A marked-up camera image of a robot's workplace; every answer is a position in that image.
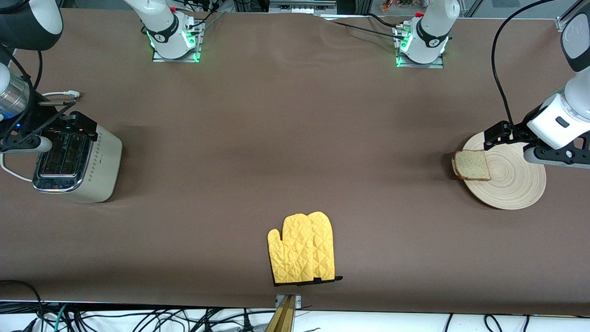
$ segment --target wooden plate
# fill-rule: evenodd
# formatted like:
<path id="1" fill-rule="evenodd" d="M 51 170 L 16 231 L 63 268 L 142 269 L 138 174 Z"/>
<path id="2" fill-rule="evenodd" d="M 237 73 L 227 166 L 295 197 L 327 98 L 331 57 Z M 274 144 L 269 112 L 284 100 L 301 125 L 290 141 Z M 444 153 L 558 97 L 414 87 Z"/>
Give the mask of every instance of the wooden plate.
<path id="1" fill-rule="evenodd" d="M 474 135 L 464 150 L 483 149 L 484 135 Z M 545 166 L 525 161 L 525 143 L 497 145 L 486 151 L 491 181 L 465 181 L 467 188 L 483 203 L 503 210 L 518 210 L 533 205 L 545 191 Z"/>

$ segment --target brown tablecloth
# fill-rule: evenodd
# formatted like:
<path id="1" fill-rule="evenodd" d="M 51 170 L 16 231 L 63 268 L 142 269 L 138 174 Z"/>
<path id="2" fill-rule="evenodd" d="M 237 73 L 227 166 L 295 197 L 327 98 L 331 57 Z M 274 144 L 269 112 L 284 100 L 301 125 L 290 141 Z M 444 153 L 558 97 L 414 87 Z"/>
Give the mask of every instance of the brown tablecloth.
<path id="1" fill-rule="evenodd" d="M 85 205 L 0 172 L 1 278 L 46 300 L 272 307 L 298 292 L 314 309 L 588 313 L 590 172 L 547 167 L 519 211 L 450 174 L 449 154 L 506 117 L 501 21 L 457 21 L 445 68 L 420 70 L 396 68 L 386 37 L 306 14 L 224 14 L 198 64 L 152 63 L 132 11 L 63 17 L 39 91 L 86 92 L 76 108 L 123 141 L 119 182 Z M 18 57 L 33 75 L 35 53 Z M 497 62 L 516 119 L 573 76 L 551 20 L 510 23 Z M 7 159 L 32 173 L 35 156 Z M 267 232 L 317 210 L 344 280 L 273 287 Z"/>

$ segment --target yellow oven mitt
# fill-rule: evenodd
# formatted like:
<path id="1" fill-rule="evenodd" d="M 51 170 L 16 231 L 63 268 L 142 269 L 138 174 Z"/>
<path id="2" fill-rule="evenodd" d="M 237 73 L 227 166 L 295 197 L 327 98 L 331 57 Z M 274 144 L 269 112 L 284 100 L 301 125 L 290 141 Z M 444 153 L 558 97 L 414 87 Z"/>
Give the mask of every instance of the yellow oven mitt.
<path id="1" fill-rule="evenodd" d="M 322 284 L 341 280 L 334 266 L 332 225 L 322 212 L 294 214 L 268 233 L 268 255 L 274 285 Z"/>

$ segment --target bread slice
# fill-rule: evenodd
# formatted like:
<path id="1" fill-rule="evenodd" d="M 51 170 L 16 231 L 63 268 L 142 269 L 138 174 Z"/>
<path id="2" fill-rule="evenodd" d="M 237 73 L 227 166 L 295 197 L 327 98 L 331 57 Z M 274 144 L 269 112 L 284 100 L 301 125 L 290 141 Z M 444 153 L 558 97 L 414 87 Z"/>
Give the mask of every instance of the bread slice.
<path id="1" fill-rule="evenodd" d="M 490 181 L 486 153 L 483 150 L 461 150 L 453 155 L 453 171 L 458 178 L 467 181 Z"/>

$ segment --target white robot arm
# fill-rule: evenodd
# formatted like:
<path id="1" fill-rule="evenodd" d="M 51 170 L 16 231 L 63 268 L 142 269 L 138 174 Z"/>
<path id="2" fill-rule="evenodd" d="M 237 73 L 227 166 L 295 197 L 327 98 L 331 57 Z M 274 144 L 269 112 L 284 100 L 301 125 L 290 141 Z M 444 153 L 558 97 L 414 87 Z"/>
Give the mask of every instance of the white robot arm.
<path id="1" fill-rule="evenodd" d="M 195 20 L 168 7 L 166 0 L 124 0 L 147 29 L 153 48 L 164 58 L 176 59 L 195 47 Z"/>
<path id="2" fill-rule="evenodd" d="M 45 51 L 55 45 L 62 30 L 55 1 L 20 0 L 0 8 L 0 42 L 6 46 Z"/>
<path id="3" fill-rule="evenodd" d="M 404 22 L 410 25 L 411 34 L 400 50 L 416 63 L 432 63 L 444 52 L 448 33 L 460 11 L 457 0 L 431 0 L 423 17 Z"/>
<path id="4" fill-rule="evenodd" d="M 498 144 L 525 142 L 524 156 L 537 164 L 590 168 L 590 4 L 565 27 L 561 45 L 576 72 L 513 128 L 500 121 L 484 132 L 488 150 Z M 581 144 L 574 143 L 580 138 Z"/>

